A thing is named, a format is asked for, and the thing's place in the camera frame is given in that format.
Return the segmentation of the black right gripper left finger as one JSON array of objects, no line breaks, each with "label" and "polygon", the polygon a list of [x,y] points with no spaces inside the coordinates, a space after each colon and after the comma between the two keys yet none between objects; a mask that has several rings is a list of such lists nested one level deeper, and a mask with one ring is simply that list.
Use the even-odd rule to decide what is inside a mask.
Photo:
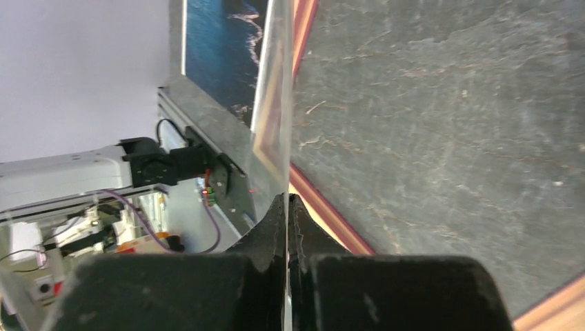
[{"label": "black right gripper left finger", "polygon": [[66,279],[44,330],[283,330],[286,197],[224,252],[104,254]]}]

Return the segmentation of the seascape photo print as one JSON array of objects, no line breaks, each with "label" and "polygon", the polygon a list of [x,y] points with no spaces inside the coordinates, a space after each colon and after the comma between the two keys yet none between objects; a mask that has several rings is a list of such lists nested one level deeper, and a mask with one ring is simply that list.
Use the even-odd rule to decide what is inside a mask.
[{"label": "seascape photo print", "polygon": [[184,74],[247,126],[267,10],[265,0],[185,2]]}]

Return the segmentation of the clear acrylic sheet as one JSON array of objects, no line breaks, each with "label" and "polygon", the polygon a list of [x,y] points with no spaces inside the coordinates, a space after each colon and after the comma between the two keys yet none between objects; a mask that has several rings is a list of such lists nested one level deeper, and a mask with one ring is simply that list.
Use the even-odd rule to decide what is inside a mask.
[{"label": "clear acrylic sheet", "polygon": [[266,10],[263,45],[255,106],[252,116],[252,178],[256,180],[255,199],[263,202],[277,197],[281,216],[278,221],[278,291],[282,330],[293,329],[288,268],[288,198],[293,102],[293,1],[269,1]]}]

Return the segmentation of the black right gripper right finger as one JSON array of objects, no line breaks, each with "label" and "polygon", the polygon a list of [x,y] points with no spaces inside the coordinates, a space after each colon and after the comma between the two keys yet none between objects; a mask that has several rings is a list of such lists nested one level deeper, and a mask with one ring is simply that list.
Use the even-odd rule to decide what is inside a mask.
[{"label": "black right gripper right finger", "polygon": [[512,330],[499,290],[477,260],[353,255],[289,198],[294,330]]}]

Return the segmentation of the pink wooden picture frame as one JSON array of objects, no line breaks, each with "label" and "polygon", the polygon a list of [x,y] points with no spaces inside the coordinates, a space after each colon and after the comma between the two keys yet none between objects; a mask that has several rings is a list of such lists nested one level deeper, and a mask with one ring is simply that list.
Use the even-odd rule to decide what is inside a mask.
[{"label": "pink wooden picture frame", "polygon": [[356,252],[461,254],[518,330],[584,329],[584,2],[319,1],[299,191]]}]

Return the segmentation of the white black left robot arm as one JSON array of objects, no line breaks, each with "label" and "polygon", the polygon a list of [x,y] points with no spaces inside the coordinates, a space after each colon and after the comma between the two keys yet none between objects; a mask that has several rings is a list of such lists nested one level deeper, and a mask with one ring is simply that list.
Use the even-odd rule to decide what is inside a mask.
[{"label": "white black left robot arm", "polygon": [[199,142],[165,151],[151,138],[1,164],[1,222],[36,222],[90,205],[104,190],[134,197],[202,177],[217,153]]}]

